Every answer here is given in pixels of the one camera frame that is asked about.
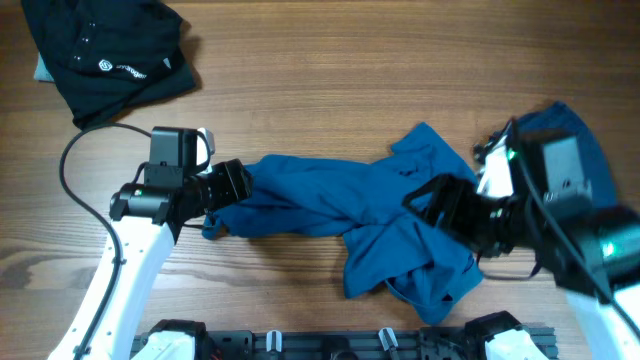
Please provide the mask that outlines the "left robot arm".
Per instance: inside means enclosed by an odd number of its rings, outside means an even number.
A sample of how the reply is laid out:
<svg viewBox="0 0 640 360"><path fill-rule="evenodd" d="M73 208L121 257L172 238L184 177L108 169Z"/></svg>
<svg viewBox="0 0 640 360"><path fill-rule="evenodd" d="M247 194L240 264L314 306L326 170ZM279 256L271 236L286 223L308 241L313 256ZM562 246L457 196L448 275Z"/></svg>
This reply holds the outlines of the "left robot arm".
<svg viewBox="0 0 640 360"><path fill-rule="evenodd" d="M156 127L149 159L110 200L104 252L53 359L127 359L154 281L190 220L250 198L253 179L238 159L211 162L204 129Z"/></svg>

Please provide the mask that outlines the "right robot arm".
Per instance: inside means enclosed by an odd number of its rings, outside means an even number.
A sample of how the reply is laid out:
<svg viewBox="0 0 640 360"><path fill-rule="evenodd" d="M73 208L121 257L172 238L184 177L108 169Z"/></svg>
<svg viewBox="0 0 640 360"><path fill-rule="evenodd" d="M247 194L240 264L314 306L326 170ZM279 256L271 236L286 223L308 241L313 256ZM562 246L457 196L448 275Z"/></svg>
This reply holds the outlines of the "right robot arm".
<svg viewBox="0 0 640 360"><path fill-rule="evenodd" d="M638 358L639 215L596 206L576 135L509 124L474 154L477 183L437 175L403 206L477 258L532 250L534 269L565 291L593 357Z"/></svg>

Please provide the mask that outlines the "blue polo shirt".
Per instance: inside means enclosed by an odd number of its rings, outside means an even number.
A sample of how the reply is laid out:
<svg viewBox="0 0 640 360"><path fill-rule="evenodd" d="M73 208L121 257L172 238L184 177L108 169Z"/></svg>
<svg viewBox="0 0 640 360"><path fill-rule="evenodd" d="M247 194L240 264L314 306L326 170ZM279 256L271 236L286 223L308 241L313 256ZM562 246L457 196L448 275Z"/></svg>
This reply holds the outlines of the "blue polo shirt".
<svg viewBox="0 0 640 360"><path fill-rule="evenodd" d="M248 166L251 197L205 218L204 238L221 231L257 238L281 233L339 236L347 249L347 298L381 284L421 320L442 322L483 279L473 254L402 205L438 175L473 181L467 163L420 123L373 163L271 154Z"/></svg>

